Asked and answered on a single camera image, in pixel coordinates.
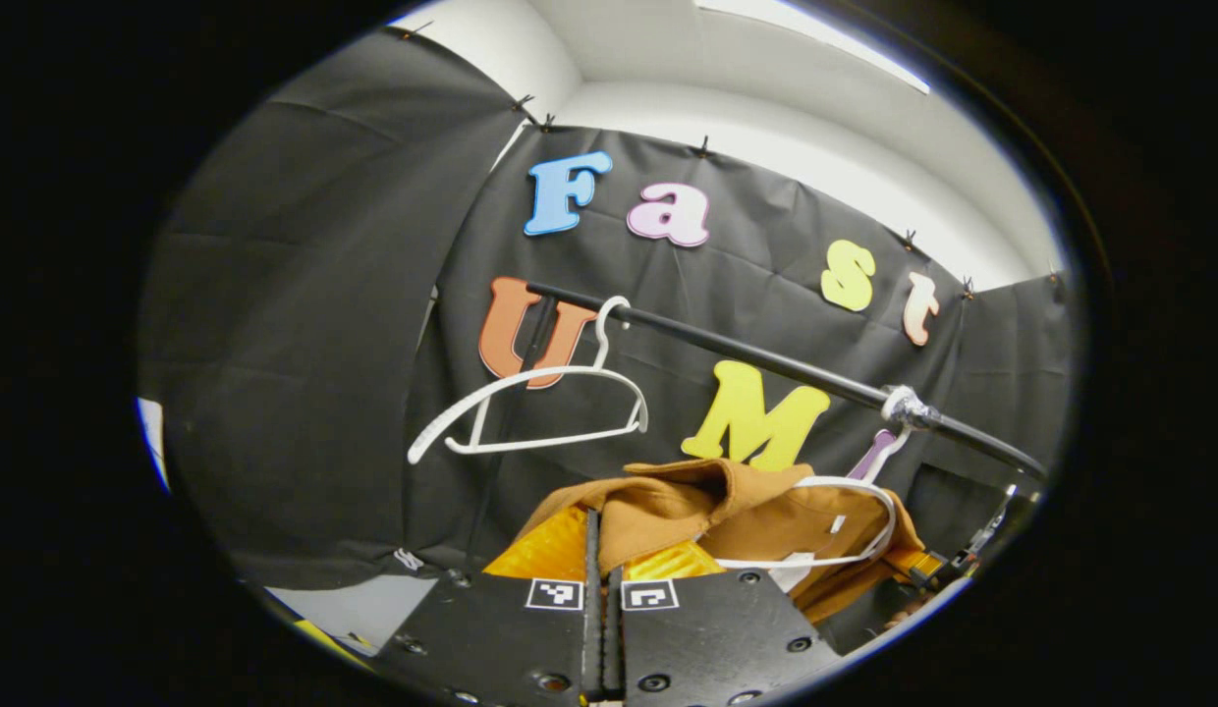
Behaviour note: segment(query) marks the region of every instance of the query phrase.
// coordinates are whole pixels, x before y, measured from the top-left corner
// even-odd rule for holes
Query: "tan jacket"
[[[775,561],[793,552],[816,558],[857,555],[888,523],[888,512],[868,492],[843,488],[793,488],[815,474],[810,464],[760,472],[727,460],[626,466],[627,478],[594,480],[552,492],[518,538],[575,505],[600,512],[600,573],[627,561],[700,536],[698,545],[721,560]],[[896,494],[896,527],[888,551],[923,550],[915,524]],[[837,516],[845,516],[831,533]],[[895,569],[883,553],[861,563],[812,568],[789,591],[797,607],[817,623],[848,607]]]

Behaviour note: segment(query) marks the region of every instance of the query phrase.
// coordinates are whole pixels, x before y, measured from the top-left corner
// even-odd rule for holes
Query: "black cloth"
[[[524,223],[535,204],[529,169],[597,149],[613,157],[613,169],[597,174],[588,206],[571,206],[581,223],[566,232],[525,235]],[[680,247],[667,239],[628,232],[627,211],[639,205],[641,189],[667,180],[691,184],[709,197],[709,238],[703,245]],[[860,312],[829,304],[820,294],[826,254],[838,239],[851,240],[875,256],[873,300]],[[932,339],[923,347],[911,344],[901,327],[911,272],[937,283],[942,304],[940,316],[928,317]],[[418,352],[403,421],[407,439],[464,395],[496,380],[480,360],[477,345],[492,301],[491,282],[502,275],[602,299],[625,295],[632,307],[857,382],[911,385],[924,400],[945,408],[962,321],[962,285],[920,250],[906,250],[883,224],[798,180],[726,156],[698,157],[685,144],[608,129],[554,127],[543,133],[526,126],[488,178],[438,274],[438,304]],[[519,355],[532,334],[537,310],[531,307],[520,327]],[[491,558],[505,549],[552,489],[621,475],[627,462],[687,460],[680,446],[695,434],[711,406],[719,388],[713,367],[720,356],[646,327],[610,325],[608,332],[611,349],[605,367],[644,390],[648,432],[507,452],[475,555]],[[596,352],[588,325],[574,363],[591,363]],[[798,385],[764,374],[767,411]],[[520,395],[510,439],[621,427],[631,403],[631,391],[614,382],[566,377],[549,389]],[[491,434],[503,413],[492,407],[484,442],[498,441]],[[471,419],[474,413],[465,413],[448,434],[465,440]],[[833,395],[797,461],[809,462],[820,474],[844,475],[884,427],[878,412]],[[890,464],[915,469],[922,449],[922,444],[909,444]],[[490,462],[490,456],[458,456],[441,441],[415,467],[406,462],[403,536],[408,550],[440,563],[459,563],[470,510],[482,497]]]
[[[1045,466],[1047,478],[1068,434],[1080,430],[1071,413],[1085,375],[1073,371],[1077,347],[1084,345],[1077,305],[1062,279],[1047,275],[965,300],[954,382],[942,408],[1022,449]],[[938,435],[928,435],[924,461],[987,486],[1043,489],[1005,462]]]
[[[373,33],[263,100],[161,229],[139,391],[255,584],[333,589],[392,567],[421,319],[524,119],[512,102],[447,49]]]

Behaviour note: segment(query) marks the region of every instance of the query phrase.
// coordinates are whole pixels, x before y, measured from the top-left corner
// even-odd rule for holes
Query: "clothing rack bar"
[[[526,347],[526,355],[523,356],[524,372],[531,371],[535,363],[543,355],[543,349],[546,349],[547,340],[549,340],[552,327],[555,324],[555,297],[546,296],[538,306],[538,323],[535,325],[535,334],[531,335],[530,345]],[[509,434],[514,430],[514,421],[518,419],[514,411],[518,411],[520,403],[520,395],[526,390],[526,386],[512,388],[505,390],[501,397],[503,399],[499,408],[502,416],[499,418],[499,428],[497,430],[497,439],[505,440],[509,439]],[[487,507],[491,506],[491,496],[495,492],[496,484],[499,479],[501,466],[505,462],[505,456],[497,452],[491,461],[487,462],[486,479],[482,486],[482,497],[479,500],[479,510],[474,514],[474,524],[469,527],[469,540],[464,544],[464,572],[477,572],[479,567],[475,563],[474,551],[477,550],[479,531],[482,528],[482,522],[487,518]]]
[[[557,300],[569,301],[570,305],[577,305],[579,307],[586,310],[599,311],[604,305],[604,300],[596,299],[596,296],[581,295],[577,294],[577,291],[561,290],[558,286],[541,285],[541,283],[527,283],[526,289],[537,295],[554,296]],[[683,322],[653,314],[650,312],[646,312],[644,310],[637,310],[636,307],[614,307],[613,310],[609,310],[609,317],[635,323],[635,325],[653,328],[654,330],[659,330],[670,336],[676,336],[676,339],[688,341],[688,344],[699,346],[706,351],[713,351],[722,356],[730,356],[738,361],[747,362],[750,366],[762,368],[762,371],[772,372],[772,374],[803,382],[804,384],[815,386],[825,393],[838,395],[845,400],[860,403],[860,406],[864,407],[873,408],[876,412],[878,412],[888,400],[887,391],[861,384],[861,382],[847,379],[847,377],[833,374],[832,371],[823,371],[823,368],[810,366],[809,363],[804,363],[795,358],[788,358],[787,356],[781,356],[780,354],[773,354],[771,351],[766,351],[765,349],[758,349],[756,346],[744,344],[743,341],[730,339],[730,336],[714,334],[709,330],[700,330],[700,328],[686,325]],[[929,413],[927,419],[923,422],[926,422],[926,429],[928,430],[933,430],[944,438],[955,440],[955,442],[977,449],[978,452],[985,452],[988,456],[995,457],[995,460],[1012,466],[1015,469],[1028,474],[1030,478],[1035,478],[1038,480],[1045,479],[1045,468],[1041,467],[1039,462],[1033,460],[1026,452],[1018,451],[1018,449],[1010,446],[1010,444],[1006,444],[990,434],[983,433],[972,425],[963,424],[963,422],[943,416],[940,412]]]

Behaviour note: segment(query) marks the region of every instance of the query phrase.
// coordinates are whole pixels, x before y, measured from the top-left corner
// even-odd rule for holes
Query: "black metal plate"
[[[523,578],[476,573],[469,580],[458,586],[438,578],[374,668],[449,698],[464,694],[466,703],[471,695],[484,706],[577,706],[586,612],[527,608],[531,580]],[[547,689],[543,675],[559,675],[568,687]]]
[[[630,609],[627,601],[622,609],[631,707],[728,705],[840,659],[762,569],[681,578],[672,586],[676,608]]]

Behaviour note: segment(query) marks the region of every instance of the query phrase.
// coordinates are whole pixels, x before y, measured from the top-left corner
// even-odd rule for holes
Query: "white plastic hanger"
[[[847,564],[847,563],[861,563],[864,560],[873,558],[879,551],[888,549],[888,542],[892,541],[893,529],[896,528],[896,506],[893,506],[892,497],[884,492],[884,489],[875,486],[872,483],[866,483],[861,479],[847,479],[843,477],[806,477],[798,483],[793,484],[793,488],[808,488],[808,486],[831,486],[831,488],[854,488],[857,491],[866,491],[872,494],[872,496],[878,497],[883,502],[884,507],[888,508],[888,523],[884,524],[883,529],[875,540],[866,544],[866,550],[861,551],[860,555],[848,555],[845,558],[825,558],[825,560],[776,560],[776,561],[764,561],[764,560],[720,560],[716,558],[716,563],[722,564],[723,568],[741,569],[741,568],[823,568],[828,564]]]
[[[892,447],[893,442],[896,442],[896,434],[887,429],[878,430],[872,438],[871,449],[861,456],[861,460],[857,460],[857,463],[845,474],[845,478],[861,479],[866,478],[868,473],[878,474],[879,468],[883,467],[883,456],[881,452],[884,451],[884,447]]]
[[[910,388],[896,388],[888,399],[884,401],[884,406],[881,407],[881,416],[889,421],[895,417],[896,408],[909,403],[911,399],[915,399],[915,391]],[[723,568],[765,568],[765,569],[792,569],[792,568],[823,568],[829,567],[829,564],[847,564],[847,563],[861,563],[861,561],[867,558],[873,558],[879,551],[888,549],[888,542],[893,538],[893,528],[896,528],[896,506],[893,505],[892,497],[873,484],[879,471],[884,467],[884,462],[888,457],[905,446],[906,439],[911,436],[911,429],[915,429],[904,422],[901,424],[901,433],[896,435],[894,442],[889,444],[888,447],[883,447],[876,453],[876,460],[872,462],[871,468],[866,469],[866,474],[861,479],[843,478],[843,477],[806,477],[798,483],[793,484],[793,488],[808,488],[808,486],[828,486],[828,488],[855,488],[860,491],[866,491],[872,494],[872,496],[878,497],[879,502],[883,502],[884,507],[888,508],[888,523],[884,524],[883,529],[875,540],[866,544],[864,551],[857,555],[848,555],[845,558],[826,558],[815,560],[812,552],[799,553],[794,552],[788,560],[776,560],[776,561],[764,561],[764,560],[715,560],[716,563],[722,564]],[[837,533],[843,523],[844,518],[837,518],[837,523],[833,523],[832,531]]]
[[[459,441],[447,436],[445,442],[447,442],[448,449],[458,453],[487,453],[487,452],[512,452],[515,449],[535,449],[535,447],[554,447],[559,444],[572,444],[572,442],[587,442],[591,439],[603,439],[607,436],[614,436],[619,434],[627,434],[635,430],[646,432],[648,430],[648,402],[644,402],[644,391],[639,389],[627,377],[619,374],[616,371],[605,371],[604,362],[605,357],[609,355],[609,339],[605,336],[605,321],[609,318],[609,310],[622,305],[622,307],[631,307],[631,301],[627,301],[626,296],[615,295],[605,300],[605,304],[600,307],[600,313],[597,314],[597,340],[600,343],[600,350],[597,351],[596,362],[591,366],[554,366],[551,368],[535,368],[533,371],[524,371],[520,374],[514,374],[510,377],[502,377],[492,384],[484,385],[475,393],[466,395],[456,406],[448,407],[447,411],[440,413],[435,417],[429,425],[421,430],[421,434],[417,435],[413,441],[413,446],[408,447],[408,462],[415,464],[421,460],[426,449],[430,444],[434,444],[434,439],[443,430],[452,425],[464,413],[474,406],[479,407],[479,413],[474,419],[474,430],[469,435],[469,444],[460,444]],[[621,328],[627,328],[628,324],[622,322]],[[530,439],[524,441],[501,441],[496,444],[480,444],[482,438],[482,424],[487,419],[487,406],[491,403],[491,397],[496,393],[504,390],[520,382],[527,382],[536,379],[537,377],[552,377],[552,375],[576,375],[587,374],[593,377],[608,377],[608,379],[621,382],[628,389],[636,393],[636,406],[631,410],[631,416],[627,418],[627,424],[619,429],[610,429],[604,432],[592,432],[587,434],[571,434],[566,436],[554,436],[549,439]]]

